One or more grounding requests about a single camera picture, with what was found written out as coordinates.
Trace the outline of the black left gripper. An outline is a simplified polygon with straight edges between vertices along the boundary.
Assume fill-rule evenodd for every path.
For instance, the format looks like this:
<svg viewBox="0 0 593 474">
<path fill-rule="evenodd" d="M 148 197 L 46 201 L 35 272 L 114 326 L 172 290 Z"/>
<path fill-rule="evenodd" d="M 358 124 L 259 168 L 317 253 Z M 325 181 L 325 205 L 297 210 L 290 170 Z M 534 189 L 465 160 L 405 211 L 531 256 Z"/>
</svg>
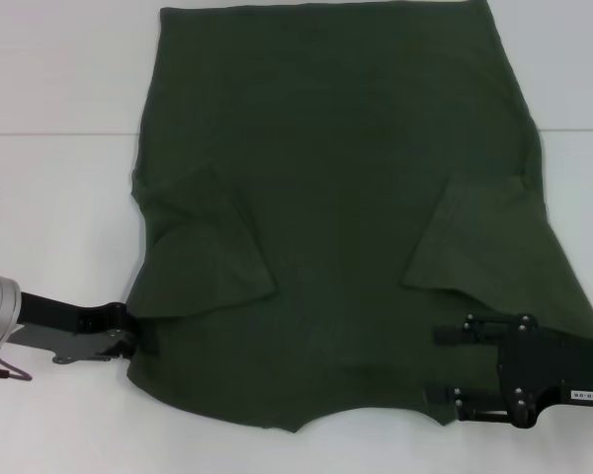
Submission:
<svg viewBox="0 0 593 474">
<path fill-rule="evenodd" d="M 80 307 L 24 293 L 18 324 L 9 342 L 50 351 L 56 364 L 131 358 L 134 348 L 148 356 L 160 353 L 157 322 L 134 322 L 121 302 Z"/>
</svg>

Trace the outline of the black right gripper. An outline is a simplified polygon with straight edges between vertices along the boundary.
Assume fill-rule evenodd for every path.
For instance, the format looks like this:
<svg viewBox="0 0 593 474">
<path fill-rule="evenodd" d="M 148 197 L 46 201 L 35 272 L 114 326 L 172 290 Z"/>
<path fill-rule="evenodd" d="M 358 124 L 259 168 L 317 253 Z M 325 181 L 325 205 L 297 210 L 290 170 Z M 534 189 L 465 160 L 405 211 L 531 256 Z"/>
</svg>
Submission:
<svg viewBox="0 0 593 474">
<path fill-rule="evenodd" d="M 500 389 L 427 384 L 429 404 L 448 405 L 461 422 L 533 427 L 557 405 L 593 407 L 593 339 L 538 324 L 529 315 L 468 314 L 460 326 L 434 328 L 435 344 L 500 344 Z"/>
</svg>

